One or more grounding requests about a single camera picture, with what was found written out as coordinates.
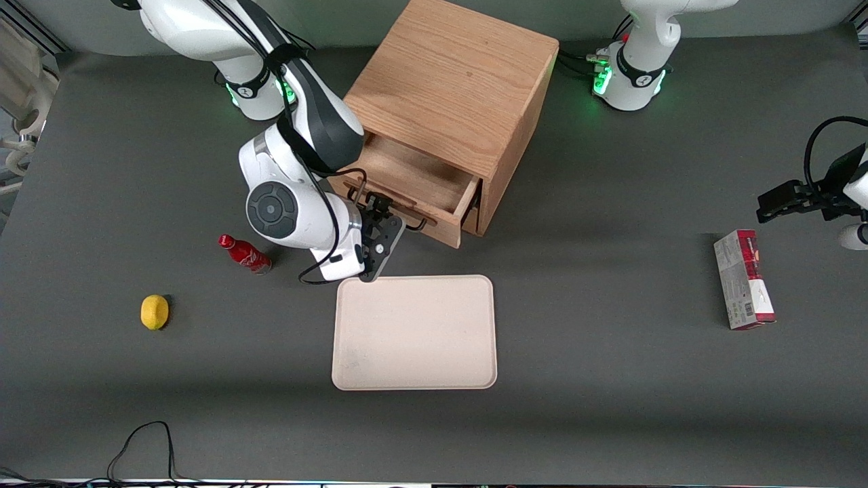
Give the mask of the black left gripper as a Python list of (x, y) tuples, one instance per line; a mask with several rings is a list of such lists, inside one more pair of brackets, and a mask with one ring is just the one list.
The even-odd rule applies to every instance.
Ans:
[(858, 216), (866, 220), (866, 145), (860, 144), (832, 161), (823, 178), (812, 173), (812, 149), (805, 154), (805, 179), (812, 201), (800, 182), (784, 182), (757, 198), (757, 222), (819, 209), (824, 219)]

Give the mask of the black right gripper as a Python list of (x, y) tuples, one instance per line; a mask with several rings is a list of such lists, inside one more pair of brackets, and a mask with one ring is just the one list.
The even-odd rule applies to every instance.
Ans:
[(366, 204), (357, 205), (362, 220), (361, 240), (364, 245), (375, 245), (382, 236), (382, 219), (390, 218), (393, 200), (381, 197), (377, 192), (366, 195)]

